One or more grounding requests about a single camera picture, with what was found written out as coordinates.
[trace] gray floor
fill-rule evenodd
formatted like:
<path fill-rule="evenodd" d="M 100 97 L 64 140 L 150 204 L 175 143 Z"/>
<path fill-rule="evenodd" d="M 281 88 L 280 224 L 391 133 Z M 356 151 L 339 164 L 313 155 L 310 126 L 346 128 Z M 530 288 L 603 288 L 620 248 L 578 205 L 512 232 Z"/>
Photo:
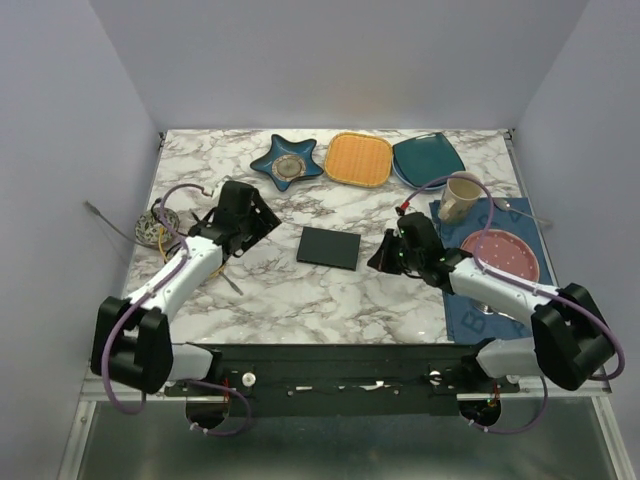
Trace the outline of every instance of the gray floor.
<path fill-rule="evenodd" d="M 526 423 L 539 400 L 511 400 L 501 426 Z M 188 429 L 179 403 L 137 417 L 100 405 L 80 478 L 613 479 L 590 399 L 551 400 L 543 422 L 487 435 L 460 418 L 422 415 L 260 419 L 234 438 Z"/>

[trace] white wall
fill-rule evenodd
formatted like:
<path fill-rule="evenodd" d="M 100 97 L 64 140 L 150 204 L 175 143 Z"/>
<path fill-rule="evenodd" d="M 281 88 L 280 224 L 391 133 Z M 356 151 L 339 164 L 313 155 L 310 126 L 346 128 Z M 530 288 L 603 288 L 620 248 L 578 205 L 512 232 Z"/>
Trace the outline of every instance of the white wall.
<path fill-rule="evenodd" d="M 0 476 L 54 478 L 96 309 L 119 293 L 157 134 L 86 0 L 9 0 L 0 14 Z"/>
<path fill-rule="evenodd" d="M 591 0 L 516 135 L 562 282 L 595 294 L 624 345 L 613 406 L 640 472 L 640 4 Z"/>
<path fill-rule="evenodd" d="M 171 127 L 512 127 L 587 0 L 91 0 Z"/>

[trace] table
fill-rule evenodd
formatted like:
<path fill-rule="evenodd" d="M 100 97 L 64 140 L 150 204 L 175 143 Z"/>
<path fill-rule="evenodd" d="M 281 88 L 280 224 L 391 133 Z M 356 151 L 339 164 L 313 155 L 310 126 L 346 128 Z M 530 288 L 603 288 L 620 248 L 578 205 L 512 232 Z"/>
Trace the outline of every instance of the table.
<path fill-rule="evenodd" d="M 442 294 L 422 282 L 380 274 L 366 261 L 380 246 L 385 228 L 395 226 L 398 206 L 411 189 L 391 176 L 376 189 L 336 183 L 327 175 L 294 183 L 279 192 L 271 180 L 250 169 L 264 155 L 271 134 L 291 141 L 315 138 L 313 158 L 324 163 L 327 146 L 340 130 L 172 130 L 153 182 L 149 207 L 172 186 L 192 182 L 215 188 L 225 176 L 256 186 L 282 220 L 266 239 L 225 273 L 242 289 L 238 295 L 221 278 L 197 289 L 171 324 L 174 342 L 204 343 L 439 343 L 448 342 Z M 391 144 L 428 130 L 362 131 Z M 502 132 L 445 131 L 465 163 L 496 196 L 521 196 Z M 428 212 L 440 193 L 422 194 L 412 206 Z M 189 210 L 206 213 L 210 198 L 181 190 L 168 207 L 183 225 Z M 297 263 L 302 227 L 362 236 L 356 272 Z M 140 287 L 162 267 L 159 253 L 137 248 L 125 291 Z"/>

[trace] mug handle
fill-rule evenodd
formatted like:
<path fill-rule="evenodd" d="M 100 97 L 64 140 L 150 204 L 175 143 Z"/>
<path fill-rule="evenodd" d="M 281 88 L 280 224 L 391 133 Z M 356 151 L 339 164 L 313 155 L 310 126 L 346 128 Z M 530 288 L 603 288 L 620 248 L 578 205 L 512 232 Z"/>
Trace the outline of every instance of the mug handle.
<path fill-rule="evenodd" d="M 455 205 L 455 200 L 447 200 L 444 203 L 440 204 L 440 210 L 438 210 L 438 218 L 444 222 L 449 220 L 451 207 Z"/>

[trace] blue cloth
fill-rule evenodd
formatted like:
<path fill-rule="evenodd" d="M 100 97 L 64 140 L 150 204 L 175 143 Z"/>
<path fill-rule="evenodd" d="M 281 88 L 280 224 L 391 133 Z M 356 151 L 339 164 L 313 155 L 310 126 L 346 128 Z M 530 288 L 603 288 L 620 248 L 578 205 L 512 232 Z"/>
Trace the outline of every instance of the blue cloth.
<path fill-rule="evenodd" d="M 526 198 L 509 198 L 509 203 L 516 210 L 531 213 Z M 445 247 L 460 247 L 462 242 L 473 232 L 482 230 L 487 224 L 489 203 L 486 198 L 476 202 L 464 222 L 458 225 L 447 225 L 438 219 L 439 201 L 429 205 L 431 218 L 436 226 Z M 540 283 L 551 284 L 551 274 L 544 258 L 542 243 L 535 222 L 516 212 L 503 212 L 495 209 L 491 228 L 505 230 L 524 240 L 538 258 L 540 264 Z M 456 343 L 475 344 L 489 338 L 512 340 L 530 337 L 531 331 L 522 325 L 500 315 L 485 315 L 471 304 L 471 300 L 460 295 L 444 295 L 444 311 L 447 322 L 447 336 Z"/>

